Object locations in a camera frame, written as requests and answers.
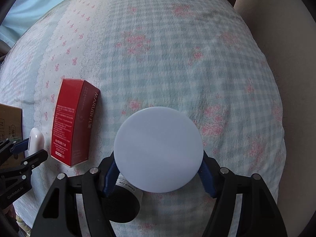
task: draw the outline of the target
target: fabric surface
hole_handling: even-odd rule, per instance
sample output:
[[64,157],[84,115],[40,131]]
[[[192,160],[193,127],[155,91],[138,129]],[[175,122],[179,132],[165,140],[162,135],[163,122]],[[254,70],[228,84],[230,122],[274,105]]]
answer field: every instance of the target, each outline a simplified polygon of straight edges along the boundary
[[51,8],[63,0],[16,0],[0,26],[0,39],[12,47]]
[[[0,102],[23,109],[23,132],[45,136],[63,78],[101,90],[89,161],[68,168],[53,158],[15,202],[30,226],[51,183],[97,166],[124,120],[150,107],[174,108],[200,130],[206,153],[234,173],[262,175],[277,199],[285,162],[282,105],[272,72],[242,18],[226,0],[67,0],[32,26],[0,70]],[[170,193],[144,192],[141,210],[117,236],[202,236],[215,200],[196,175]],[[241,197],[230,236],[235,236]],[[82,201],[83,236],[89,236]]]

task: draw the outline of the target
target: floral pattern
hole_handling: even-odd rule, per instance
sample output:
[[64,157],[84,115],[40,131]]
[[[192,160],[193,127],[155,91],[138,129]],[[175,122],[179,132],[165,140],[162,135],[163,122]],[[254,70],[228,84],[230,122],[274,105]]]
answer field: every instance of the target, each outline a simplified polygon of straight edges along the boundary
[[172,4],[172,13],[178,18],[187,18],[194,15],[191,5],[187,4]]
[[139,227],[141,236],[147,236],[150,231],[152,231],[157,226],[157,223],[144,223]]
[[246,81],[245,92],[254,93],[255,89],[253,88],[252,79],[248,78]]
[[116,43],[115,47],[123,47],[126,54],[129,56],[136,56],[138,62],[142,61],[140,55],[145,54],[151,49],[151,40],[148,39],[146,35],[142,34],[139,28],[137,28],[134,32],[124,31],[121,33],[121,37],[123,38],[123,42]]
[[131,15],[134,15],[137,12],[137,8],[136,7],[132,7],[132,6],[128,6],[128,13]]
[[219,40],[223,42],[226,46],[236,46],[236,49],[239,50],[238,45],[240,41],[236,35],[229,31],[225,31],[219,36]]
[[273,100],[273,103],[272,103],[272,115],[277,122],[282,123],[282,116],[283,116],[282,107],[279,106],[275,100]]
[[132,111],[138,111],[140,109],[140,103],[137,100],[131,100],[128,103],[128,107],[132,110]]
[[191,52],[191,58],[189,59],[188,65],[194,64],[194,62],[199,61],[203,58],[203,53],[201,52],[201,49],[199,46],[196,46],[192,49]]
[[212,154],[213,154],[213,155],[216,155],[216,154],[218,154],[218,152],[219,152],[218,149],[214,149],[214,150],[212,151]]
[[[196,119],[193,123],[200,130],[202,136],[217,137],[223,134],[225,127],[228,125],[227,116],[228,111],[220,104],[205,106],[203,109],[204,122],[197,122]],[[203,146],[207,146],[207,142],[203,140]]]
[[254,138],[248,137],[248,141],[250,143],[250,148],[248,150],[248,156],[252,160],[252,163],[249,167],[250,172],[258,172],[262,169],[266,153],[265,153],[265,147],[266,147],[266,141],[261,135],[258,135]]

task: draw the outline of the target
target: black container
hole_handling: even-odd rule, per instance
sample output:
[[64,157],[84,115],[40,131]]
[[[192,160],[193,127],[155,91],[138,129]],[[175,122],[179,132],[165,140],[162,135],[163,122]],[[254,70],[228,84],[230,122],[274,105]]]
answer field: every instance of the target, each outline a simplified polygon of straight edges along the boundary
[[143,192],[130,184],[121,174],[114,191],[102,199],[102,207],[108,220],[128,223],[139,213]]

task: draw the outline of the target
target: white circular lid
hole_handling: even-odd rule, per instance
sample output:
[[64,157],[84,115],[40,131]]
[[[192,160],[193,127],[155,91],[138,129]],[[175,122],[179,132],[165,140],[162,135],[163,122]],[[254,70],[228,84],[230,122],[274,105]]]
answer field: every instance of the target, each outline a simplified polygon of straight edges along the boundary
[[114,158],[121,174],[149,192],[174,191],[199,170],[203,143],[195,124],[171,108],[140,110],[119,128]]

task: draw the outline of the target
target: pink flower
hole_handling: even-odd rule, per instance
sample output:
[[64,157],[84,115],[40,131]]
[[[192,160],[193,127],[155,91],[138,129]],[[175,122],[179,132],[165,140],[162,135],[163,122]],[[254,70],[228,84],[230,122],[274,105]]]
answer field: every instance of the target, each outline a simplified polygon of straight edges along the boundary
[[134,13],[137,11],[137,8],[136,8],[136,7],[131,7],[131,6],[129,6],[128,9],[129,9],[129,13],[130,13],[130,14],[134,14]]
[[173,4],[173,14],[176,17],[188,17],[188,16],[192,16],[193,13],[190,11],[190,5],[177,5],[177,4]]
[[142,229],[152,229],[153,225],[152,224],[142,224],[141,228]]
[[204,110],[204,114],[207,118],[210,118],[214,116],[220,109],[221,109],[221,106],[219,104],[216,104],[214,106],[207,107]]
[[248,84],[246,87],[245,87],[245,90],[246,92],[248,93],[253,93],[255,91],[255,89],[252,87],[251,84]]
[[195,60],[199,60],[203,57],[203,53],[202,52],[194,52],[193,57]]
[[278,106],[278,105],[273,106],[272,115],[274,116],[276,121],[282,122],[282,109],[280,106]]
[[136,100],[131,100],[128,104],[128,107],[132,110],[132,111],[137,111],[140,108],[140,104],[139,101]]
[[218,136],[223,132],[223,126],[220,125],[219,123],[209,123],[207,122],[203,127],[202,127],[202,135],[206,136]]
[[137,54],[137,51],[136,51],[135,47],[129,47],[127,49],[127,53],[128,54]]
[[220,39],[226,44],[226,45],[233,45],[238,44],[239,40],[236,36],[234,36],[232,33],[226,31],[220,35]]
[[135,38],[134,38],[133,36],[131,36],[131,37],[128,37],[128,38],[126,39],[126,41],[127,41],[127,42],[130,42],[130,43],[133,43],[133,42],[135,42]]
[[213,117],[213,120],[214,120],[215,122],[222,122],[222,121],[223,121],[223,117],[222,117],[221,115],[215,115],[215,116]]
[[251,143],[251,149],[249,151],[250,156],[260,156],[263,154],[265,145],[262,140],[253,140]]
[[145,41],[145,36],[136,36],[136,41],[138,41],[138,42]]

